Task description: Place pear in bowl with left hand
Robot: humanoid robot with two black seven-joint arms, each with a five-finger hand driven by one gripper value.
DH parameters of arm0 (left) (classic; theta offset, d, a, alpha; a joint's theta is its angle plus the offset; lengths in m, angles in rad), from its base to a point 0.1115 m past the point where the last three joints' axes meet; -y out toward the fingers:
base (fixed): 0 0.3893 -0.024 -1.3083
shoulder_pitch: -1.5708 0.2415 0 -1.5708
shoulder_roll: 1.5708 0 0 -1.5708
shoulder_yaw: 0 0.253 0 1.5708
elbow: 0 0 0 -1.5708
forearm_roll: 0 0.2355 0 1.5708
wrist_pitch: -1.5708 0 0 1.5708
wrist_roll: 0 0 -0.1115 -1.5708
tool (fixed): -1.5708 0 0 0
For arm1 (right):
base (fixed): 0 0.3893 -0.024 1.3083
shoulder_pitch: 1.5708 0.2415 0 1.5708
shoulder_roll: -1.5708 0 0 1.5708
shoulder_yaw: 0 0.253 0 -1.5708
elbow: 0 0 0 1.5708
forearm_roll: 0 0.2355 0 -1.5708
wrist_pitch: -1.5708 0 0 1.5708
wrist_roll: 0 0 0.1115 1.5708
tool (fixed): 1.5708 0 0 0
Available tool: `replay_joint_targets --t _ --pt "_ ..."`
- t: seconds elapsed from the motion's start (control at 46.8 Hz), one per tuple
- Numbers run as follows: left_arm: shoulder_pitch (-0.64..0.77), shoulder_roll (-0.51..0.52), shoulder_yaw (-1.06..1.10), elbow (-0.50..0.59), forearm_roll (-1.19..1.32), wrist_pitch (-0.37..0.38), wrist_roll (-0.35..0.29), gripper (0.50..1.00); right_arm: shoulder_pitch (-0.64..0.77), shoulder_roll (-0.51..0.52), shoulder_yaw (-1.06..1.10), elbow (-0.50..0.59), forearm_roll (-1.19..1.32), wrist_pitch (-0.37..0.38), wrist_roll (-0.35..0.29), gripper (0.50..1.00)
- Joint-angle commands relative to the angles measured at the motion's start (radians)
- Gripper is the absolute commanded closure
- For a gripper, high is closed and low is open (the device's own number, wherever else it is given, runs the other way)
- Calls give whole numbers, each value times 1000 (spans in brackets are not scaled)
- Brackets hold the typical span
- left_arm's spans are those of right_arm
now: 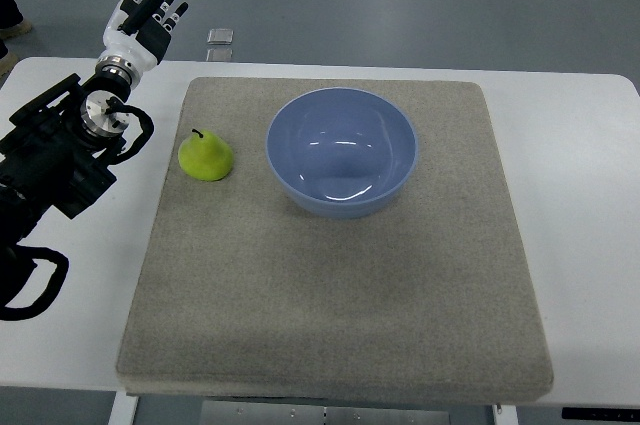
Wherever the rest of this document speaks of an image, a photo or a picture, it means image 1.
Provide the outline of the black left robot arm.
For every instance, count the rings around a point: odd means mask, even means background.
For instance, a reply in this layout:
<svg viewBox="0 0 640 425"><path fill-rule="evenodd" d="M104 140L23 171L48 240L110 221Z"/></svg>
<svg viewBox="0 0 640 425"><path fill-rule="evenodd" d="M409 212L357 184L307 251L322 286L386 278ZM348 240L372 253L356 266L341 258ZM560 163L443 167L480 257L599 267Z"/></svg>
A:
<svg viewBox="0 0 640 425"><path fill-rule="evenodd" d="M118 73L72 74L10 117L1 140L2 245L28 236L50 208L75 218L115 183L111 167L154 132L151 117L127 104L131 91Z"/></svg>

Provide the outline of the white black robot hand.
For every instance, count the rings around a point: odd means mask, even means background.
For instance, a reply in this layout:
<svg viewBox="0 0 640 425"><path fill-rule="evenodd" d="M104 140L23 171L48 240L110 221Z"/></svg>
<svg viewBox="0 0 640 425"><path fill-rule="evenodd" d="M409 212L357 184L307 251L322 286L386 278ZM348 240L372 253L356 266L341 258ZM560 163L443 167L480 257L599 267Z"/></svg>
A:
<svg viewBox="0 0 640 425"><path fill-rule="evenodd" d="M176 0L120 0L103 33L96 70L136 85L161 63L188 4Z"/></svg>

